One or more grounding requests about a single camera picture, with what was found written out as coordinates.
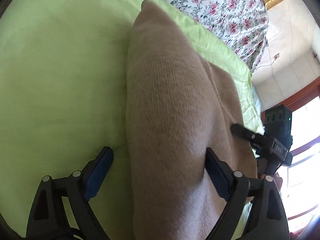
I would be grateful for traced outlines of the person right hand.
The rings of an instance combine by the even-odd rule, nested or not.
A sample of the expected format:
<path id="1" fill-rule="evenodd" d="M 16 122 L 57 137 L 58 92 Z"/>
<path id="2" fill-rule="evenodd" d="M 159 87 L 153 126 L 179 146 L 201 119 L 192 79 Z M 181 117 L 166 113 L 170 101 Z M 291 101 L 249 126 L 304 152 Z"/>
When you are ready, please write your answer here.
<path id="1" fill-rule="evenodd" d="M 281 188 L 283 185 L 283 178 L 281 178 L 281 176 L 278 174 L 278 172 L 276 172 L 273 175 L 260 174 L 258 176 L 258 178 L 263 181 L 262 185 L 264 185 L 265 181 L 274 182 L 277 187 L 278 192 L 279 193 L 281 192 Z"/>

